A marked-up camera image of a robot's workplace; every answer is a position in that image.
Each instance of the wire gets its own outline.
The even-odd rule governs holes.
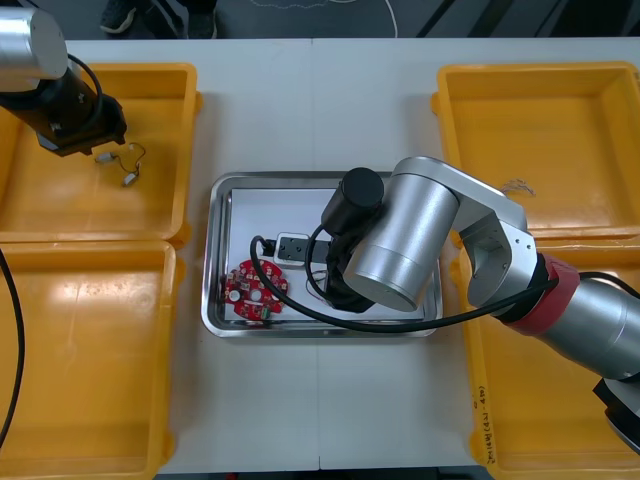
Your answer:
[[[29,5],[31,5],[31,6],[33,6],[33,7],[35,7],[35,8],[37,8],[38,10],[42,10],[42,8],[41,8],[41,7],[40,7],[36,2],[34,2],[34,1],[32,1],[32,0],[24,0],[24,1],[25,1],[25,2],[27,2]]]
[[[533,34],[534,37],[537,37],[538,35],[540,35],[540,32],[542,31],[542,28],[547,24],[547,22],[549,21],[549,19],[553,15],[553,12],[556,11],[556,8],[558,8],[558,5],[560,5],[561,3],[562,3],[562,0],[556,0],[556,3],[553,4],[553,7],[551,7],[551,10],[549,10],[549,13],[547,13],[547,15],[544,17],[544,20],[542,20],[542,23],[540,24],[540,26],[536,30],[536,33]]]
[[[136,163],[135,163],[135,170],[129,170],[127,168],[125,168],[124,164],[122,163],[122,158],[120,157],[120,155],[116,155],[116,158],[118,159],[118,163],[120,164],[120,168],[122,168],[125,172],[127,173],[133,173],[134,175],[140,175],[140,160],[142,160],[142,157],[144,157],[147,154],[147,149],[144,148],[142,145],[140,145],[139,143],[136,142],[131,142],[129,143],[129,150],[133,150],[131,147],[136,146],[140,149],[142,149],[142,154],[136,158]]]
[[[315,275],[316,275],[317,273],[323,273],[323,274],[324,274],[324,276],[323,276],[322,278],[316,278],[316,277],[315,277]],[[314,279],[316,282],[321,282],[322,280],[324,280],[325,278],[327,278],[327,273],[328,273],[328,272],[327,272],[326,270],[316,270],[315,272],[312,272],[312,275],[314,275],[313,279]],[[309,281],[309,279],[307,278],[307,281],[305,282],[305,286],[304,286],[304,288],[305,288],[305,290],[307,291],[307,293],[308,293],[309,295],[311,295],[313,298],[315,298],[316,300],[319,300],[319,301],[321,301],[322,303],[324,303],[324,304],[328,305],[327,301],[326,301],[324,298],[319,297],[318,295],[316,295],[315,293],[313,293],[311,290],[309,290],[309,285],[311,285],[311,282],[310,282],[310,281]]]
[[[260,281],[264,284],[267,290],[269,290],[278,300],[280,300],[285,305],[293,308],[297,312],[300,312],[303,315],[306,315],[307,317],[313,318],[320,322],[328,323],[329,325],[333,325],[335,327],[342,327],[349,330],[355,330],[365,333],[410,333],[423,330],[431,330],[433,328],[448,327],[450,325],[455,325],[456,323],[466,322],[467,320],[472,320],[483,315],[488,315],[497,310],[501,310],[505,307],[513,305],[514,303],[525,300],[530,296],[538,295],[540,292],[553,288],[558,284],[558,279],[549,280],[543,284],[536,285],[535,287],[529,287],[520,293],[516,293],[515,295],[511,295],[510,297],[507,297],[498,302],[494,302],[490,305],[477,308],[470,312],[441,318],[439,320],[425,320],[422,322],[404,323],[398,325],[374,325],[370,323],[354,322],[331,317],[329,315],[316,312],[315,310],[311,310],[310,308],[305,307],[304,305],[287,297],[284,293],[278,290],[278,288],[273,283],[271,283],[267,275],[262,270],[262,267],[260,266],[260,259],[258,258],[258,243],[262,243],[264,245],[266,241],[259,235],[253,237],[253,239],[251,240],[249,254],[251,256],[252,266],[256,271],[256,274],[258,275]]]
[[[16,378],[13,383],[13,392],[11,393],[11,401],[9,403],[9,409],[7,410],[7,416],[5,417],[2,430],[0,430],[0,449],[4,445],[4,441],[9,433],[9,427],[13,420],[13,415],[16,411],[16,405],[18,404],[18,397],[20,396],[20,385],[22,384],[22,374],[24,372],[24,357],[25,357],[25,339],[24,339],[24,320],[22,318],[22,308],[20,307],[20,298],[18,297],[18,289],[13,281],[11,270],[7,259],[4,257],[4,253],[0,250],[0,269],[4,275],[4,279],[11,295],[11,303],[13,303],[13,313],[16,318],[16,330],[18,334],[18,363],[16,366]]]
[[[322,0],[317,3],[310,3],[309,5],[303,5],[300,3],[291,3],[289,5],[278,5],[276,3],[258,3],[256,0],[249,0],[253,5],[260,8],[276,8],[278,10],[289,10],[291,8],[301,8],[303,10],[311,10],[312,8],[326,7],[330,3],[337,3],[341,5],[346,5],[348,3],[355,3],[358,0]],[[391,16],[391,22],[393,23],[393,38],[398,38],[398,22],[396,22],[396,14],[393,11],[393,6],[391,5],[390,0],[384,0],[387,4],[387,9],[389,9],[389,15]]]
[[[320,232],[322,232],[322,230],[324,230],[324,228],[322,227],[322,225],[320,225],[313,231],[313,233],[309,237],[309,241],[307,241],[307,248],[304,252],[304,271],[307,273],[307,282],[309,282],[309,285],[311,285],[311,288],[313,288],[316,294],[325,301],[331,301],[329,295],[327,295],[327,292],[325,292],[318,286],[316,280],[313,278],[313,272],[311,271],[313,247],[315,247],[316,238],[318,238],[318,235],[320,235]]]
[[[100,86],[98,77],[96,77],[96,74],[93,73],[93,70],[91,70],[86,63],[84,63],[75,55],[71,55],[69,53],[67,56],[69,57],[69,60],[71,60],[73,63],[80,66],[80,68],[82,68],[85,72],[87,72],[87,75],[89,75],[89,78],[91,78],[91,81],[93,82],[93,85],[96,89],[96,105],[93,108],[93,112],[91,112],[91,115],[89,116],[89,118],[85,123],[83,123],[82,125],[80,125],[78,128],[75,128],[75,129],[59,130],[57,132],[58,136],[75,135],[77,133],[86,132],[87,130],[89,130],[100,119],[100,116],[102,115],[103,104],[104,104],[104,95],[102,93],[102,87]]]
[[[396,22],[396,14],[391,6],[391,0],[384,0],[389,9],[389,15],[391,15],[391,22],[393,23],[393,38],[398,38],[398,22]]]
[[[313,231],[313,233],[309,237],[309,240],[307,241],[307,248],[304,252],[304,271],[307,273],[307,282],[309,283],[309,285],[311,285],[311,288],[313,288],[313,290],[318,294],[318,296],[325,301],[325,303],[332,303],[334,305],[349,304],[354,300],[360,298],[360,296],[357,294],[354,294],[344,298],[332,298],[331,295],[329,295],[327,292],[325,292],[318,286],[315,279],[313,278],[313,273],[311,272],[311,262],[313,260],[313,248],[316,245],[316,238],[318,238],[318,235],[320,235],[320,232],[322,232],[322,230],[324,230],[324,228],[322,227],[322,225],[320,225],[318,228],[316,228]]]
[[[608,273],[604,273],[604,272],[581,272],[580,273],[580,279],[581,280],[587,280],[587,279],[606,280],[608,282],[613,283],[614,285],[616,285],[621,290],[624,290],[625,292],[627,292],[632,297],[640,299],[640,293],[638,293],[637,290],[634,290],[633,287],[631,287],[631,285],[629,285],[625,281],[621,280],[620,278],[614,277],[613,275],[610,275]]]

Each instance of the shoe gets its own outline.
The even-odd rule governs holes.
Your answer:
[[[217,38],[216,12],[190,13],[187,33],[190,39],[209,40]]]
[[[133,23],[136,7],[130,0],[109,0],[102,12],[100,30],[118,34],[126,31]]]

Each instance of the floor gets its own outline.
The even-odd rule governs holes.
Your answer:
[[[107,0],[34,0],[53,13],[68,40],[114,38],[99,28]],[[399,37],[415,37],[446,0],[389,0]],[[559,1],[554,14],[549,15]],[[512,0],[494,37],[548,36],[563,5],[569,0]],[[183,19],[186,10],[169,0]],[[455,0],[429,33],[430,37],[466,37],[489,0]],[[385,0],[219,0],[219,38],[350,38],[393,37],[394,28]],[[640,0],[634,0],[624,32],[640,20]],[[140,19],[125,35],[115,38],[153,38]]]

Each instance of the small electronic component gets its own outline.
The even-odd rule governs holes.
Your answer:
[[[120,168],[122,170],[124,170],[124,172],[127,174],[124,177],[124,179],[122,180],[122,186],[123,187],[129,187],[129,186],[133,185],[134,183],[136,183],[138,178],[140,178],[140,166],[142,164],[142,162],[140,160],[142,159],[142,157],[144,157],[147,154],[147,149],[144,148],[139,143],[135,143],[135,142],[132,142],[132,143],[129,144],[128,150],[130,152],[133,152],[136,149],[136,147],[141,152],[137,156],[137,158],[135,159],[134,169],[133,170],[130,170],[125,166],[125,164],[122,161],[122,156],[120,154],[118,154],[117,152],[104,152],[104,153],[101,153],[99,155],[96,155],[96,157],[93,160],[96,163],[99,163],[101,165],[105,165],[107,163],[113,162],[114,160],[117,160],[118,164],[120,165]]]
[[[269,280],[283,293],[289,291],[289,283],[282,270],[266,260],[260,264]],[[262,326],[272,314],[282,312],[284,304],[271,295],[256,275],[251,260],[242,262],[237,269],[227,274],[224,288],[225,303],[233,305],[233,311],[253,325]]]

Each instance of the robotic arm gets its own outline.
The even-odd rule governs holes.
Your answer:
[[[417,328],[451,325],[485,309],[483,314],[537,337],[603,377],[594,392],[606,404],[612,428],[640,454],[639,294],[616,278],[578,273],[538,253],[522,206],[450,165],[412,157],[396,166],[386,187],[368,169],[348,172],[322,214],[321,227],[309,240],[308,260],[322,229],[332,237],[325,293],[340,291],[342,303],[327,300],[345,310],[341,308],[345,304],[362,306],[359,299],[400,311],[416,310],[449,231],[459,232],[473,269],[469,303],[479,311],[425,321]],[[399,330],[338,320],[288,299],[261,271],[255,251],[258,241],[262,238],[252,242],[254,268],[265,286],[290,307],[354,330],[415,331],[415,325],[413,330]],[[611,279],[626,291],[594,278]]]
[[[95,83],[94,92],[68,67],[72,60]],[[115,141],[127,125],[118,102],[102,93],[91,70],[67,55],[55,20],[42,10],[0,8],[0,107],[31,126],[43,148],[59,156]]]

